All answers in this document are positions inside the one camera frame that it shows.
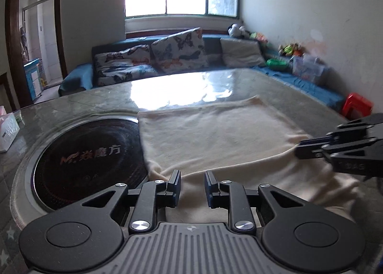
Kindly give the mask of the butterfly print cushion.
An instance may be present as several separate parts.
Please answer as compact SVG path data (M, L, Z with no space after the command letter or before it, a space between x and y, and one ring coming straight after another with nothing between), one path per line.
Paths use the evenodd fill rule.
M98 53L94 57L97 86L108 86L137 79L156 77L160 73L152 66L148 45Z
M166 74L199 70L209 65L201 28L156 40L151 49L157 66Z

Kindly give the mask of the beige knit garment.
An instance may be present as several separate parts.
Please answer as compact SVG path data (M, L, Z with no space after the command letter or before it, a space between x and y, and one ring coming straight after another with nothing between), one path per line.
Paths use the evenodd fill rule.
M307 134L258 97L140 112L138 125L150 180L181 173L179 203L166 209L168 222L226 222L225 210L207 205L207 170L249 189L272 184L346 218L360 194L354 177L321 159L298 159L295 146Z

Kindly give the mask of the red plastic stool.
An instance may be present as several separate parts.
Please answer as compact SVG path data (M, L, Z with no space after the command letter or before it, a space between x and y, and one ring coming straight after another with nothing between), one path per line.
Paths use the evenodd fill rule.
M355 92L352 92L346 98L345 104L341 110L341 114L344 117L347 117L347 115L352 110L359 112L362 115L362 117L366 117L371 115L373 110L373 103L365 97Z

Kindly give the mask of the blue white storage box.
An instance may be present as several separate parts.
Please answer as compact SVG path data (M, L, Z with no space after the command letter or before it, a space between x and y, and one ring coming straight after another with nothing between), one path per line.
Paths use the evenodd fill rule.
M39 76L39 62L39 59L34 59L23 66L30 97L33 102L42 94L42 86Z

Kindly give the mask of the pink white tissue box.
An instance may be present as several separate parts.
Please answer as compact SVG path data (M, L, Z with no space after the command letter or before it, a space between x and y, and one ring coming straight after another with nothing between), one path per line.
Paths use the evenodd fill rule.
M1 106L0 115L0 152L9 150L19 132L19 124L14 113L7 113L4 106Z

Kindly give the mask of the grey plain cushion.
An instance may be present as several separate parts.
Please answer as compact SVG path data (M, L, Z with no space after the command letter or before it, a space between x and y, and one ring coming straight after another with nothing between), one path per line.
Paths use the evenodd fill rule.
M221 38L222 59L228 67L265 66L259 44L253 40Z

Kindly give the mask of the dark wooden door frame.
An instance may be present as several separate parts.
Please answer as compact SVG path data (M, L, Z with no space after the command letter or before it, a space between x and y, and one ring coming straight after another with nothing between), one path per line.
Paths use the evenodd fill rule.
M60 0L54 0L55 31L60 70L63 77L68 75L62 41ZM21 37L19 32L19 0L5 0L5 39L10 75L19 107L33 104L21 58Z

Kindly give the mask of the clear plastic toy bin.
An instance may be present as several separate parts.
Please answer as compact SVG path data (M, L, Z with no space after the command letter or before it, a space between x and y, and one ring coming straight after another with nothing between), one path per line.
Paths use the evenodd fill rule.
M292 74L317 86L323 86L328 77L329 68L323 64L313 63L303 57L292 57Z

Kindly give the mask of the dark blue sofa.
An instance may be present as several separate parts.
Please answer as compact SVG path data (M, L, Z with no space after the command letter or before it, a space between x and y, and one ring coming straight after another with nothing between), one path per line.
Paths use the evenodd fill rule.
M345 97L324 86L328 68L308 65L309 77L292 73L289 59L266 57L256 40L238 40L223 35L205 35L194 28L167 37L127 39L95 46L91 62L78 65L60 84L60 96L100 86L190 72L250 68L274 77L341 112Z

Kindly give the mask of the left butterfly print cushion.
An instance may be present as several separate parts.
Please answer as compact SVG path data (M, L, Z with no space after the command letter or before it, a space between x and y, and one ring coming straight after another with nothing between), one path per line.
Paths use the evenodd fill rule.
M98 53L94 57L97 86L108 86L137 79L156 77L160 73L152 66L148 45Z

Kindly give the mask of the green plastic bowl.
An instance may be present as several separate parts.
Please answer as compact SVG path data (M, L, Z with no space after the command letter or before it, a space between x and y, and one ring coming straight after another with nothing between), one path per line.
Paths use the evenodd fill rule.
M280 59L268 59L266 65L270 70L278 72L286 72L290 68L289 62Z

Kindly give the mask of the black round induction cooktop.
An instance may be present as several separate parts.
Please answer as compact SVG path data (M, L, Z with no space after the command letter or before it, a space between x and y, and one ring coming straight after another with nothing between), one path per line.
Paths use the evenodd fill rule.
M138 121L101 117L70 127L51 141L34 162L31 188L45 211L56 211L125 183L147 179Z

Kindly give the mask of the right butterfly print cushion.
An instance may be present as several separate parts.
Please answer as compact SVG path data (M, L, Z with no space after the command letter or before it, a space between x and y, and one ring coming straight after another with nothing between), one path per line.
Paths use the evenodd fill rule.
M166 74L199 70L209 65L201 28L156 40L151 49L157 66Z

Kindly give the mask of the colourful plush toys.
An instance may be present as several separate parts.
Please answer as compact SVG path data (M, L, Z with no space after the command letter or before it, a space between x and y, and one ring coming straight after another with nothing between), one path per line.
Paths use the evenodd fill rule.
M305 53L305 48L301 43L290 43L287 45L280 45L278 47L278 55L284 57L298 56L302 57Z

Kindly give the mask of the black white plush toy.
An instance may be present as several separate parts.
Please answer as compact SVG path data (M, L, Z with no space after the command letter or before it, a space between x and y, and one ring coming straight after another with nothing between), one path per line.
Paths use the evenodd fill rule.
M238 24L232 24L228 28L228 34L235 39L250 39L250 33L246 30L245 26L239 26Z

